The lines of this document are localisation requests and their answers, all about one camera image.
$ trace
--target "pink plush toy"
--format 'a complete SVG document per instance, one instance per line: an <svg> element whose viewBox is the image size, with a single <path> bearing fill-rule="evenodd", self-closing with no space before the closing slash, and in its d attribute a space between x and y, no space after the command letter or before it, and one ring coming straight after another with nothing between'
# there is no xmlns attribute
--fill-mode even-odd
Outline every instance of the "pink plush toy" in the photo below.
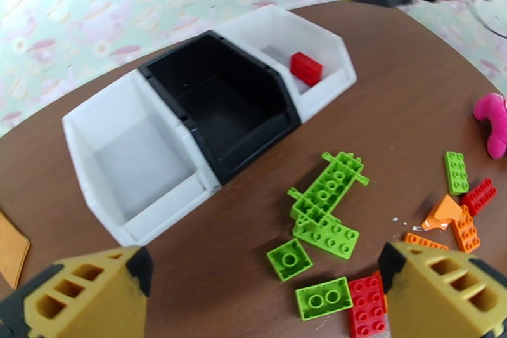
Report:
<svg viewBox="0 0 507 338"><path fill-rule="evenodd" d="M475 103L473 116L491 123L487 153L494 160L500 159L507 151L507 99L501 94L489 93Z"/></svg>

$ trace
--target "white storage bin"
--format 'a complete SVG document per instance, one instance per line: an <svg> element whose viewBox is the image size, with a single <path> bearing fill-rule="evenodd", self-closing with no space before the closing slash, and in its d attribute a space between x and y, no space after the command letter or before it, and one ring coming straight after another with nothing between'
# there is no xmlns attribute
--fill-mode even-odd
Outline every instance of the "white storage bin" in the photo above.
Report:
<svg viewBox="0 0 507 338"><path fill-rule="evenodd" d="M281 74L301 122L308 121L357 79L341 37L279 6L251 11L213 30ZM323 79L311 88L290 73L290 58L299 51L324 67Z"/></svg>
<svg viewBox="0 0 507 338"><path fill-rule="evenodd" d="M145 245L220 184L192 135L134 70L63 118L90 210L120 245Z"/></svg>

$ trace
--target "lime green duplo brick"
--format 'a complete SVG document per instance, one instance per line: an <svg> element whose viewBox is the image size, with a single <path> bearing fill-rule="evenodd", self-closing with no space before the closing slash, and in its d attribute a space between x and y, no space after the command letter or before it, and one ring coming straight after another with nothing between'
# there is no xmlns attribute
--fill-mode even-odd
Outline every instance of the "lime green duplo brick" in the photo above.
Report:
<svg viewBox="0 0 507 338"><path fill-rule="evenodd" d="M322 158L330 164L304 192L292 187L287 194L296 202L292 205L290 217L308 219L309 228L321 226L322 220L340 203L355 181L368 185L369 179L361 175L364 164L353 153L340 152L336 157L324 152Z"/></svg>
<svg viewBox="0 0 507 338"><path fill-rule="evenodd" d="M462 153L447 151L444 155L447 169L447 183L451 195L461 195L470 189L466 174L465 156Z"/></svg>
<svg viewBox="0 0 507 338"><path fill-rule="evenodd" d="M308 229L307 225L308 220L298 219L292 229L292 235L330 254L350 259L359 238L359 232L344 226L332 215L327 215L322 225L315 230Z"/></svg>
<svg viewBox="0 0 507 338"><path fill-rule="evenodd" d="M345 277L297 289L296 300L303 321L352 307L349 284Z"/></svg>
<svg viewBox="0 0 507 338"><path fill-rule="evenodd" d="M313 266L313 262L297 239L292 239L269 251L267 258L282 282L301 274Z"/></svg>

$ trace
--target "orange sloped brick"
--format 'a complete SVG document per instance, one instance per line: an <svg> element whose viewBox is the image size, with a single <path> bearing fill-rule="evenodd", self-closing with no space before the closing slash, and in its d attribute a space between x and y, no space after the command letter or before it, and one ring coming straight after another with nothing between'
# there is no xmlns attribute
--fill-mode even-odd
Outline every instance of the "orange sloped brick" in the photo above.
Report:
<svg viewBox="0 0 507 338"><path fill-rule="evenodd" d="M405 236L403 236L403 241L410 244L422 245L424 247L433 247L434 249L449 250L448 246L444 244L440 244L434 242L433 240L420 237L419 235L411 232L407 232Z"/></svg>
<svg viewBox="0 0 507 338"><path fill-rule="evenodd" d="M466 205L461 206L463 213L458 221L452 222L452 230L458 242L459 249L463 252L472 252L480 247L480 239L477 229L473 225L473 219Z"/></svg>
<svg viewBox="0 0 507 338"><path fill-rule="evenodd" d="M433 207L423 224L421 224L421 227L425 230L440 228L442 231L445 231L452 221L459 220L462 212L463 210L459 204L452 197L446 195L441 202Z"/></svg>

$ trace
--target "wooden table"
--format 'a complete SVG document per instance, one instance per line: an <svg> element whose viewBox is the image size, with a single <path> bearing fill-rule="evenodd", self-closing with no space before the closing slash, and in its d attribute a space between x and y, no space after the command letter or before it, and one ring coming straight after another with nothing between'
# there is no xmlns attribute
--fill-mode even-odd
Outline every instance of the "wooden table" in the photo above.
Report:
<svg viewBox="0 0 507 338"><path fill-rule="evenodd" d="M346 337L346 313L301 322L293 291L370 274L383 244L420 225L446 193L446 150L465 153L472 184L490 177L497 186L475 220L477 254L507 272L507 161L488 157L487 131L471 113L493 86L401 11L331 3L297 14L345 39L358 82L149 245L156 267L147 337ZM0 207L32 241L23 282L59 258L116 246L83 201L60 120L141 61L82 86L0 139ZM314 267L281 283L266 252L291 237L293 200L285 192L309 186L326 166L325 150L354 152L366 164L369 186L354 185L334 211L361 236L349 261L305 245ZM457 248L451 230L425 236ZM0 281L0 297L9 292Z"/></svg>

